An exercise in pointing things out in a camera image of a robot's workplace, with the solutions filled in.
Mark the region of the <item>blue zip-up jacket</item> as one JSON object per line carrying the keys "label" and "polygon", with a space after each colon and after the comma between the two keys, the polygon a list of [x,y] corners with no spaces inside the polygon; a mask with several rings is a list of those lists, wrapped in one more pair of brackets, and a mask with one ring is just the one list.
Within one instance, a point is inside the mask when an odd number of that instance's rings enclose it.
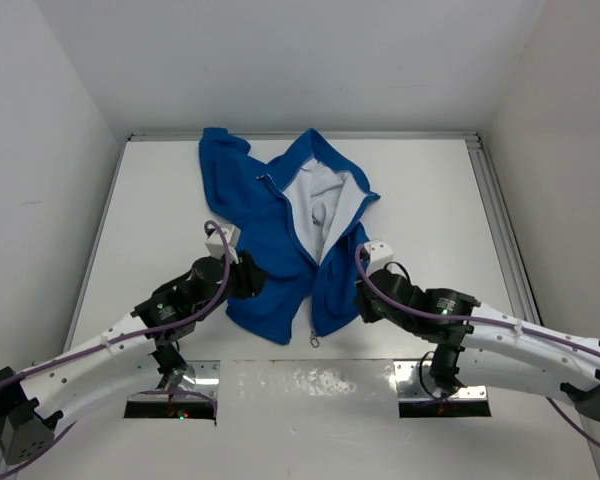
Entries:
{"label": "blue zip-up jacket", "polygon": [[199,142],[209,208],[239,228],[238,250],[269,274],[260,294],[229,299],[226,313],[250,333],[286,345],[308,300],[315,336],[330,335],[358,315],[355,250],[369,239],[361,218],[380,196],[314,129],[269,162],[250,150],[224,128],[205,129]]}

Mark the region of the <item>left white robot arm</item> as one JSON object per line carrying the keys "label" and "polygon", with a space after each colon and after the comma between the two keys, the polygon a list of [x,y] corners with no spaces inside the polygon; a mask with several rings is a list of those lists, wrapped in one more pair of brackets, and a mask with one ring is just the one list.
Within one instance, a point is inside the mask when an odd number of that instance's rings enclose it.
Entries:
{"label": "left white robot arm", "polygon": [[268,277],[246,251],[231,261],[200,258],[78,347],[21,371],[0,369],[4,462],[29,462],[91,412],[168,384],[186,368],[176,342],[224,301],[257,297]]}

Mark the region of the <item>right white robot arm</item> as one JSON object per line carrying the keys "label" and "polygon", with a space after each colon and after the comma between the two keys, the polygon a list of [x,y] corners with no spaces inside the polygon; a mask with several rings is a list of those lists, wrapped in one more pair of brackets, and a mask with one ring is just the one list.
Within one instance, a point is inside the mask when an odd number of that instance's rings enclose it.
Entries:
{"label": "right white robot arm", "polygon": [[600,423],[600,338],[530,323],[455,290],[421,290],[387,268],[359,273],[355,305],[366,323],[388,320],[434,344],[418,370],[434,399],[491,386],[560,401]]}

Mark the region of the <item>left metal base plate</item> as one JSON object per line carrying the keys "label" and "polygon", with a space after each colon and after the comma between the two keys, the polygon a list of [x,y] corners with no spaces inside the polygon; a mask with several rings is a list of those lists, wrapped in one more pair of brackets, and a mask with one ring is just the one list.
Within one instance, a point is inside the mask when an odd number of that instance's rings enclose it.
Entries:
{"label": "left metal base plate", "polygon": [[217,420],[220,362],[189,361],[156,390],[131,396],[126,419]]}

